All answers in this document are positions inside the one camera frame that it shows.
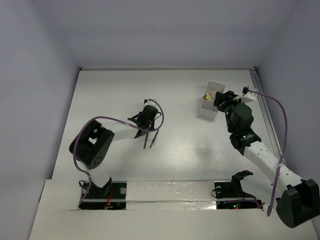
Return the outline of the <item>white marker pale yellow cap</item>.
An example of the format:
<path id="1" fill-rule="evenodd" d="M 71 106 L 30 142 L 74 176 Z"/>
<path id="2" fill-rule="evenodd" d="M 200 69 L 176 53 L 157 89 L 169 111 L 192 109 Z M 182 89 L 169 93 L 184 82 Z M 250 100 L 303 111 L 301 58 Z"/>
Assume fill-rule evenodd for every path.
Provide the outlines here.
<path id="1" fill-rule="evenodd" d="M 206 92 L 204 95 L 203 95 L 203 97 L 202 97 L 204 100 L 207 100 L 207 101 L 210 101 L 210 102 L 213 102 L 214 100 L 213 100 L 213 98 L 211 97 L 211 95 L 208 93 L 208 92 Z"/>

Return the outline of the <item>dark green capped pen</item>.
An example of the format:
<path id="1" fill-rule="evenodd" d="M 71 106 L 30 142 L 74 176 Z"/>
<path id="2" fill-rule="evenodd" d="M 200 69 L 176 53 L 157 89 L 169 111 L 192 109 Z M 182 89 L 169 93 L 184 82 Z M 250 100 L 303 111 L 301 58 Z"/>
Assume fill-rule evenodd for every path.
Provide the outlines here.
<path id="1" fill-rule="evenodd" d="M 155 132 L 155 135 L 153 136 L 153 139 L 149 145 L 149 150 L 153 147 L 153 145 L 155 144 L 156 140 L 157 140 L 157 137 L 158 137 L 158 134 L 159 134 L 159 129 Z"/>

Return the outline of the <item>black patterned pen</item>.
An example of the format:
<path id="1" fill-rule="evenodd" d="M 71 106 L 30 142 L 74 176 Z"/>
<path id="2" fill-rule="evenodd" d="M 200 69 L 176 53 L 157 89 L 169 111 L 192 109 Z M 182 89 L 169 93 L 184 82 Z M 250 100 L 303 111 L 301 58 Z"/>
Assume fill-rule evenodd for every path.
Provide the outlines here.
<path id="1" fill-rule="evenodd" d="M 143 149 L 146 149 L 146 147 L 147 147 L 148 137 L 149 137 L 149 133 L 147 132 L 147 133 L 145 134 L 145 137 L 144 137 Z"/>

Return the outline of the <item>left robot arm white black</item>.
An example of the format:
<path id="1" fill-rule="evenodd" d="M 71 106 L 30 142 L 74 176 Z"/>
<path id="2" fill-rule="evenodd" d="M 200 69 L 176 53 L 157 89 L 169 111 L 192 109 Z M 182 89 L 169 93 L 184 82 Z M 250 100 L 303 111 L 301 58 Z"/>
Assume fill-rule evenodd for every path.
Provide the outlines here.
<path id="1" fill-rule="evenodd" d="M 88 176 L 86 192 L 94 191 L 104 198 L 110 194 L 112 178 L 97 169 L 103 162 L 113 142 L 140 138 L 161 128 L 164 120 L 155 128 L 157 117 L 164 118 L 160 106 L 144 104 L 143 110 L 126 121 L 107 116 L 90 119 L 69 146 L 78 171 Z"/>

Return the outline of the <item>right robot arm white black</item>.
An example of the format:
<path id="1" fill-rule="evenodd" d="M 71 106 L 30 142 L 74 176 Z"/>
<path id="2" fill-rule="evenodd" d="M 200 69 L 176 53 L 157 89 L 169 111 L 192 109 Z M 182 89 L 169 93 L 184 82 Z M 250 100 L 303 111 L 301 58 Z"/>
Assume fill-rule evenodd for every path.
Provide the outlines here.
<path id="1" fill-rule="evenodd" d="M 230 190 L 235 196 L 249 193 L 267 205 L 267 216 L 276 211 L 280 220 L 293 229 L 320 214 L 320 189 L 313 179 L 305 180 L 291 171 L 283 157 L 276 158 L 253 131 L 253 111 L 247 105 L 256 100 L 259 92 L 244 87 L 242 95 L 233 91 L 215 94 L 213 105 L 225 114 L 232 146 L 251 161 L 269 180 L 255 178 L 250 171 L 233 176 Z"/>

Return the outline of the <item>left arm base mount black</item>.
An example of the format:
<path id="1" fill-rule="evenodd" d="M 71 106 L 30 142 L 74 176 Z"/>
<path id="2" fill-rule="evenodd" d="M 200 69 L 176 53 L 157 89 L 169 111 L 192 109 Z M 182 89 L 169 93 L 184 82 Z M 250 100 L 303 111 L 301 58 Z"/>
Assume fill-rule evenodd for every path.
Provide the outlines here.
<path id="1" fill-rule="evenodd" d="M 126 194 L 126 181 L 110 180 L 103 188 L 98 188 L 92 184 L 78 207 L 81 210 L 125 210 Z"/>

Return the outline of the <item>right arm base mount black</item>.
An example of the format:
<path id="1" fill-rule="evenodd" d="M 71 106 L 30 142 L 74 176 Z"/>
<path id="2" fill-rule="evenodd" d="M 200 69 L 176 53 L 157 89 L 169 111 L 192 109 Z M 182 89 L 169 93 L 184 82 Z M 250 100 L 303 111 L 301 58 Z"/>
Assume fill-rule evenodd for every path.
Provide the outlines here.
<path id="1" fill-rule="evenodd" d="M 229 181 L 215 182 L 210 194 L 217 200 L 216 208 L 218 210 L 263 210 L 264 203 L 255 196 L 244 192 L 241 186 L 241 180 L 252 175 L 252 172 L 243 170 L 234 174 Z"/>

